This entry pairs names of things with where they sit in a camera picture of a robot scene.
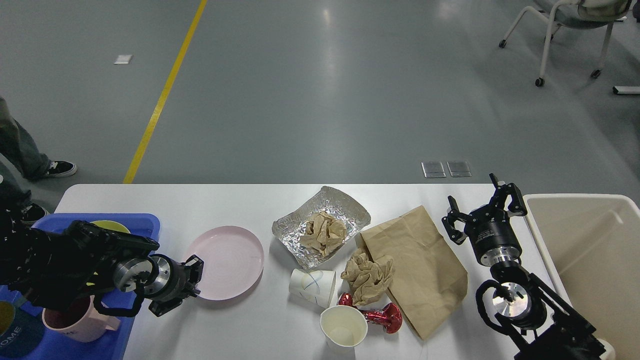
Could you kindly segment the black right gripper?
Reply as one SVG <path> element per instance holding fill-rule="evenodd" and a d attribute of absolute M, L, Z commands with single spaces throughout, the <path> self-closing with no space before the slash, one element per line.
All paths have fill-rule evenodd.
<path fill-rule="evenodd" d="M 460 212 L 457 201 L 451 195 L 447 197 L 449 209 L 441 219 L 448 239 L 461 245 L 468 237 L 477 263 L 485 267 L 521 257 L 521 244 L 509 218 L 528 214 L 521 190 L 515 183 L 500 181 L 494 173 L 490 173 L 489 178 L 494 186 L 493 196 L 488 203 L 489 221 L 473 223 L 473 217 Z M 457 230 L 456 222 L 466 224 L 464 231 Z"/>

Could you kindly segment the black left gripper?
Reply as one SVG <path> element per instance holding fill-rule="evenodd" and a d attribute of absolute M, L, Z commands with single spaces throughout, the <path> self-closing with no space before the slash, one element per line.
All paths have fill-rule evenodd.
<path fill-rule="evenodd" d="M 205 262 L 196 254 L 179 263 L 166 255 L 154 254 L 145 259 L 134 258 L 116 264 L 112 276 L 114 286 L 131 292 L 144 286 L 144 295 L 151 300 L 148 309 L 160 317 L 176 309 L 188 297 L 198 297 Z"/>

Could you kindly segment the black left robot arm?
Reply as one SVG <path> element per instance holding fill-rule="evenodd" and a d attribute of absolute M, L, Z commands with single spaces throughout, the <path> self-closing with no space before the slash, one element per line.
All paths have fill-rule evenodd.
<path fill-rule="evenodd" d="M 157 317 L 200 294 L 205 262 L 159 254 L 150 237 L 109 230 L 76 219 L 57 234 L 22 223 L 1 210 L 1 284 L 34 306 L 65 312 L 93 297 L 94 308 L 113 317 L 137 316 L 144 300 Z"/>

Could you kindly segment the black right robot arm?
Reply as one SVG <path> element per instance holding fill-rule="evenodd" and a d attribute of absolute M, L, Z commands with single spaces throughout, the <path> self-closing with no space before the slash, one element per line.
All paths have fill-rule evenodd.
<path fill-rule="evenodd" d="M 471 244 L 475 260 L 491 279 L 475 292 L 482 321 L 509 337 L 516 360 L 599 360 L 607 349 L 595 327 L 566 300 L 522 266 L 522 247 L 511 225 L 528 209 L 519 187 L 490 174 L 494 192 L 488 203 L 461 212 L 453 196 L 441 221 L 448 239 Z"/>

